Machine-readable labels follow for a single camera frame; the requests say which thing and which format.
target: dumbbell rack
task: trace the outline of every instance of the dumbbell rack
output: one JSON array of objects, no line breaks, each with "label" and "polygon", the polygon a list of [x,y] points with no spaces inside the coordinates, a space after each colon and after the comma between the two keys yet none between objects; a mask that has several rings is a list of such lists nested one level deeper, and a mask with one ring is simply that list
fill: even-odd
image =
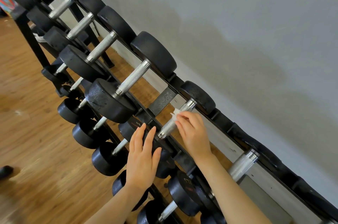
[{"label": "dumbbell rack", "polygon": [[[46,6],[48,6],[48,4],[53,1],[54,0],[42,0]],[[70,7],[70,10],[78,21],[83,18],[83,14],[77,6],[74,5]],[[20,31],[32,48],[37,59],[41,63],[42,67],[44,68],[51,65],[28,25],[29,20],[26,17],[27,11],[24,8],[18,6],[11,14]],[[89,34],[89,37],[91,38],[92,42],[97,40],[94,33]],[[49,47],[47,43],[41,43],[41,45],[56,58],[52,65],[58,65],[62,63],[61,60],[57,58],[58,52]],[[126,48],[128,48],[135,56],[139,58],[139,56],[133,52],[130,47]],[[111,67],[113,65],[107,55],[103,55],[103,59],[107,66]],[[108,72],[111,75],[108,81],[120,83],[120,81],[109,71],[109,69]],[[69,84],[72,85],[74,83],[73,78],[67,72],[65,73],[69,77]],[[160,130],[162,125],[156,120],[156,116],[164,109],[165,106],[171,102],[171,100],[173,100],[177,94],[183,97],[183,95],[180,93],[180,86],[184,83],[184,81],[181,80],[175,73],[173,73],[169,79],[162,78],[162,80],[167,83],[167,88],[148,108],[143,106],[131,93],[127,93],[127,96],[138,108],[138,112],[135,116],[150,126],[156,126],[157,130]],[[54,86],[58,95],[62,96],[60,92],[60,85],[54,84]],[[251,148],[259,149],[260,153],[265,155],[265,158],[262,157],[258,160],[259,165],[262,166],[280,184],[287,188],[294,196],[302,201],[302,203],[304,203],[320,218],[338,220],[338,210],[331,203],[329,203],[319,193],[311,188],[301,177],[297,176],[294,172],[287,168],[269,149],[246,134],[236,123],[227,118],[220,110],[215,108],[209,115],[205,115],[203,113],[201,114],[214,126],[216,126],[223,134],[230,138],[243,151],[250,150]],[[101,116],[96,113],[95,119],[98,121],[100,118]],[[114,141],[119,143],[119,138],[111,130],[111,128],[107,124],[105,124],[105,127],[109,133],[111,133]],[[174,152],[172,157],[184,169],[184,171],[189,173],[192,177],[200,177],[201,182],[205,182],[202,173],[186,150],[172,136],[168,136],[166,140],[169,142],[169,145]],[[166,200],[163,198],[162,194],[158,191],[154,184],[150,188],[150,193],[154,196],[154,198],[160,198],[163,204],[167,205]],[[182,223],[175,213],[173,213],[170,218],[171,223]]]}]

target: person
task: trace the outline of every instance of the person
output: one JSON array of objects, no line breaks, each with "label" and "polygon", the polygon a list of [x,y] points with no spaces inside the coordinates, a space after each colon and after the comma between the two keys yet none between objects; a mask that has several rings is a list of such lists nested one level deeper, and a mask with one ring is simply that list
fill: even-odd
[{"label": "person", "polygon": [[[208,181],[228,224],[270,224],[269,219],[251,201],[239,185],[222,167],[210,149],[209,138],[202,117],[197,113],[181,112],[175,121],[189,154]],[[142,137],[146,125],[138,128],[129,144],[125,186],[95,213],[86,224],[124,223],[128,214],[151,186],[155,178],[161,148],[151,155],[156,132],[153,127],[144,146]]]}]

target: black shoe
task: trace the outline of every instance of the black shoe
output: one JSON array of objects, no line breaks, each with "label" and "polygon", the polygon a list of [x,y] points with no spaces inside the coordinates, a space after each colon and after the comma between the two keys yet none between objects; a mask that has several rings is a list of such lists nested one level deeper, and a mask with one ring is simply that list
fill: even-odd
[{"label": "black shoe", "polygon": [[13,173],[14,168],[11,166],[4,166],[0,168],[0,179],[4,179]]}]

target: white baseboard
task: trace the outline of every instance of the white baseboard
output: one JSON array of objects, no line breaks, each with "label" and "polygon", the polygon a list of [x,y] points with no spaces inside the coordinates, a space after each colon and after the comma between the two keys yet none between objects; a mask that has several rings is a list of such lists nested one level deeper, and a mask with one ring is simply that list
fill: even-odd
[{"label": "white baseboard", "polygon": [[[97,29],[101,36],[106,36],[108,32],[99,24]],[[117,53],[124,58],[131,66],[137,67],[141,61],[134,56],[121,43],[115,42],[112,46]],[[143,76],[158,92],[162,92],[167,86],[153,71],[148,70]],[[177,95],[171,104],[180,108],[185,100]],[[208,130],[210,141],[231,161],[234,162],[243,151],[235,145],[227,136],[218,130],[212,123],[204,118],[205,126]],[[297,224],[318,224],[320,219],[308,209],[301,201],[283,187],[277,180],[268,174],[262,167],[255,164],[248,172],[250,178],[263,189],[277,204],[279,204]]]}]

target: wooden floor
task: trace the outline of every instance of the wooden floor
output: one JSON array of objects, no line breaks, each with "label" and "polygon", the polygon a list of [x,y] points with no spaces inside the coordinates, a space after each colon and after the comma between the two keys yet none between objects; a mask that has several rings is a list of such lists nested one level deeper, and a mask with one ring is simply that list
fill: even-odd
[{"label": "wooden floor", "polygon": [[[10,179],[0,181],[0,223],[84,223],[112,198],[117,176],[97,172],[91,163],[93,150],[73,139],[74,125],[57,113],[63,98],[41,75],[39,62],[10,18],[0,18],[0,53],[0,166],[15,167]],[[124,80],[133,68],[112,48],[108,55],[115,63],[112,72]],[[145,106],[159,95],[143,78],[131,92]],[[166,123],[172,111],[167,106],[158,120]],[[121,138],[117,125],[109,124]],[[177,130],[173,135],[182,142]],[[231,162],[214,146],[212,150],[229,168]],[[171,201],[166,181],[156,178],[154,183]],[[190,218],[176,212],[184,223],[199,223],[199,214]],[[127,222],[136,223],[137,213]]]}]

